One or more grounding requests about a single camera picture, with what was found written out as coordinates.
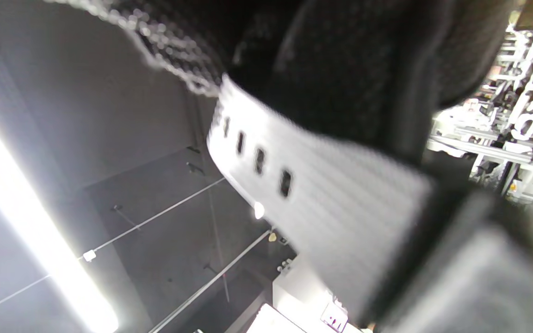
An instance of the black mesh fabric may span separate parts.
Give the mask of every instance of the black mesh fabric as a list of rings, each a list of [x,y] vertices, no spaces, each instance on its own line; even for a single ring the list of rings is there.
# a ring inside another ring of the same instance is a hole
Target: black mesh fabric
[[[135,32],[194,93],[229,72],[299,126],[413,163],[431,113],[482,83],[514,2],[68,1]]]
[[[140,38],[148,59],[215,97],[258,0],[47,0],[68,3]]]

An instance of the fluorescent light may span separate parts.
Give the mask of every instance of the fluorescent light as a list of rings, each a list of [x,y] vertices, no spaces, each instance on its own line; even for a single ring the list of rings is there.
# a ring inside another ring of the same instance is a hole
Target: fluorescent light
[[[254,217],[261,219],[265,214],[265,207],[260,202],[254,203]]]
[[[1,139],[0,211],[86,326],[95,333],[116,331],[114,310],[75,259]]]

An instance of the metal rod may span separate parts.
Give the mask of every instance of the metal rod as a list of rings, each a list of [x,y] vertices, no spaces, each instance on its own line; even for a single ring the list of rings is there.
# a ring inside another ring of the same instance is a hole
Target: metal rod
[[[187,196],[186,198],[184,198],[184,199],[180,200],[179,202],[173,204],[172,206],[168,207],[167,209],[165,209],[165,210],[163,210],[163,211],[160,211],[160,212],[157,213],[156,215],[154,215],[154,216],[148,218],[147,220],[141,222],[140,224],[138,224],[138,225],[132,227],[131,229],[129,229],[129,230],[123,232],[122,234],[119,234],[119,236],[116,236],[115,238],[112,238],[112,240],[109,240],[108,242],[106,242],[106,243],[100,245],[99,247],[93,249],[93,251],[98,251],[99,249],[105,247],[106,245],[108,245],[108,244],[112,244],[114,241],[119,240],[120,238],[126,236],[127,234],[130,234],[131,232],[137,230],[137,228],[141,228],[142,226],[144,226],[144,225],[148,224],[149,222],[153,221],[154,219],[157,219],[157,218],[160,217],[161,215],[164,215],[165,213],[168,213],[168,212],[171,211],[172,209],[175,209],[176,207],[178,207],[178,206],[182,205],[183,203],[187,202],[188,200],[190,200],[190,199],[192,199],[192,198],[198,196],[199,194],[205,192],[205,191],[208,190],[209,188],[212,188],[213,186],[219,184],[219,183],[222,182],[223,180],[224,180],[224,178],[222,178],[222,179],[216,181],[215,183],[213,183],[213,184],[211,184],[211,185],[209,185],[209,186],[207,186],[207,187],[205,187],[205,188],[199,190],[198,192],[195,192],[194,194],[191,194],[190,196]]]
[[[25,286],[24,288],[22,288],[22,289],[16,291],[16,292],[13,293],[12,295],[9,295],[8,297],[2,299],[2,300],[0,301],[0,304],[2,304],[2,303],[5,302],[5,301],[8,301],[10,298],[15,297],[15,296],[18,295],[19,293],[22,293],[23,291],[29,289],[30,287],[36,285],[36,284],[39,283],[39,282],[42,282],[42,281],[46,280],[46,279],[49,278],[49,277],[50,277],[50,275],[47,275],[47,276],[44,276],[44,277],[42,277],[42,278],[36,280],[35,282],[30,283],[28,286]]]
[[[223,259],[223,251],[222,251],[222,243],[219,239],[219,231],[217,229],[217,219],[215,218],[215,208],[213,206],[213,196],[211,195],[211,190],[207,191],[209,193],[209,207],[211,208],[211,223],[213,224],[213,232],[215,233],[215,242],[217,246],[217,254],[219,256],[219,261],[221,263],[221,266],[223,267],[225,265],[224,259]],[[228,289],[228,279],[226,278],[225,274],[223,275],[223,287],[226,292],[226,300],[229,300],[229,289]]]
[[[451,148],[465,150],[467,152],[476,154],[484,154],[486,156],[500,158],[501,160],[510,160],[514,163],[527,164],[532,161],[532,156],[528,154],[508,152],[507,150],[503,150],[501,148],[477,145],[476,143],[464,142],[457,139],[451,139],[449,137],[431,135],[431,140],[442,143]]]
[[[118,215],[120,215],[125,221],[129,222],[130,225],[136,227],[137,230],[141,231],[141,229],[137,227],[137,225],[135,224],[135,222],[131,221],[131,219],[129,219],[129,217],[127,217],[127,215],[123,214],[122,211],[120,211],[120,210],[118,210],[118,209],[115,210],[115,211],[116,211],[116,213],[117,213]]]
[[[455,132],[457,134],[469,134],[474,137],[480,137],[482,139],[497,140],[499,135],[492,131],[483,131],[474,127],[456,127]]]
[[[271,234],[271,230],[266,231],[264,234],[262,234],[258,239],[256,239],[252,244],[250,244],[242,253],[240,253],[231,263],[229,263],[224,269],[222,269],[219,274],[217,274],[214,278],[212,278],[207,284],[205,284],[203,287],[201,287],[199,290],[197,290],[194,294],[191,295],[184,303],[180,304],[174,310],[171,314],[169,314],[166,318],[164,318],[159,324],[157,324],[149,333],[158,333],[163,329],[169,322],[171,322],[176,316],[180,314],[185,308],[187,308],[199,295],[201,295],[205,290],[207,290],[215,281],[217,281],[223,274],[225,274],[232,266],[234,266],[235,263],[237,263],[246,253],[248,253],[253,247],[256,246],[256,244],[260,243],[261,240],[263,240],[265,237],[267,237],[269,234]]]

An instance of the ceiling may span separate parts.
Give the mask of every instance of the ceiling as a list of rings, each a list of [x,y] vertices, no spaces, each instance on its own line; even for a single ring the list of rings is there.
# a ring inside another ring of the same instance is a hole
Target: ceiling
[[[118,27],[69,6],[0,1],[0,135],[76,256],[131,228],[114,205],[140,223],[221,178],[204,146],[214,103],[146,66]],[[120,332],[146,333],[268,228],[224,181],[83,265]],[[228,272],[229,303],[220,281],[163,332],[223,332],[289,256],[259,244]],[[0,301],[44,276],[0,216]],[[49,279],[0,304],[10,331],[86,332]]]

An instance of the wire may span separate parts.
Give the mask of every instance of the wire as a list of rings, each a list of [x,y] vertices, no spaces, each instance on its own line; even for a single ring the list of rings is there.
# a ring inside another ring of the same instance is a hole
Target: wire
[[[178,306],[174,311],[172,311],[171,314],[165,317],[161,322],[159,322],[159,324],[157,324],[154,328],[152,328],[152,330],[149,331],[148,333],[158,333],[159,331],[161,331],[161,329],[163,329],[167,324],[169,324],[169,322],[171,322],[176,316],[180,314],[180,312],[182,312],[185,308],[187,308],[187,306],[189,306],[195,299],[197,299],[199,295],[205,292],[205,290],[207,290],[213,283],[215,283],[215,281],[219,280],[219,278],[223,274],[226,274],[226,272],[232,266],[234,266],[235,263],[237,263],[240,259],[242,259],[242,257],[244,257],[246,253],[248,253],[253,247],[255,247],[256,244],[260,243],[260,241],[264,240],[264,238],[268,236],[269,234],[271,234],[271,232],[273,232],[272,229],[267,230],[266,232],[261,234],[259,238],[257,238],[254,242],[252,242],[252,244],[250,244],[244,251],[242,251],[242,253],[240,253],[233,261],[231,261],[231,263],[229,263],[226,267],[224,267],[224,269],[222,269],[222,271],[219,272],[219,274],[214,276],[214,278],[212,278],[203,287],[201,287],[194,294],[192,294],[186,301],[184,301],[184,303],[180,304],[180,306]]]
[[[225,179],[225,178],[221,178],[221,179],[219,179],[218,181],[216,181],[215,183],[213,183],[213,184],[211,184],[211,185],[209,185],[209,186],[207,186],[207,187],[205,187],[205,188],[203,188],[203,189],[201,189],[201,190],[195,192],[194,194],[191,194],[190,196],[187,196],[186,198],[184,198],[184,199],[180,200],[179,202],[173,204],[173,205],[170,206],[169,208],[167,208],[167,209],[165,209],[165,210],[163,210],[163,211],[157,213],[156,215],[154,215],[154,216],[148,218],[147,220],[145,220],[145,221],[143,221],[142,223],[140,223],[140,224],[138,224],[138,225],[132,227],[131,229],[129,229],[129,230],[125,231],[125,232],[123,232],[122,234],[119,234],[119,236],[116,236],[115,238],[112,238],[112,240],[109,240],[108,242],[106,242],[106,243],[100,245],[99,247],[97,247],[97,248],[95,248],[95,249],[93,249],[93,250],[94,250],[94,251],[98,251],[99,249],[102,249],[102,248],[104,248],[105,246],[112,244],[114,241],[119,240],[119,239],[122,238],[123,236],[126,236],[127,234],[133,232],[134,230],[139,229],[139,228],[142,227],[143,225],[146,225],[147,223],[153,221],[154,219],[160,217],[161,215],[164,215],[165,213],[168,213],[170,210],[175,209],[176,207],[180,206],[180,205],[183,204],[184,202],[187,202],[188,200],[190,200],[190,199],[192,199],[192,198],[198,196],[198,195],[201,194],[202,192],[205,192],[205,191],[208,190],[209,188],[212,188],[213,186],[219,184],[219,183],[222,182],[224,179]],[[81,259],[83,259],[83,255],[82,255],[81,257],[76,258],[76,260],[81,260]],[[46,275],[46,276],[44,276],[44,277],[42,277],[42,278],[39,278],[39,279],[36,280],[35,282],[30,283],[28,286],[25,286],[24,288],[22,288],[22,289],[16,291],[16,292],[13,293],[12,295],[7,296],[6,298],[4,298],[4,299],[2,299],[2,300],[0,301],[0,305],[1,305],[2,303],[4,303],[4,302],[8,301],[9,299],[12,299],[13,297],[16,297],[16,296],[19,295],[20,293],[23,293],[24,291],[26,291],[27,289],[31,288],[32,286],[35,286],[36,284],[38,284],[38,283],[40,283],[40,282],[46,280],[47,278],[50,278],[50,276],[51,276],[51,275],[49,274],[49,275]]]

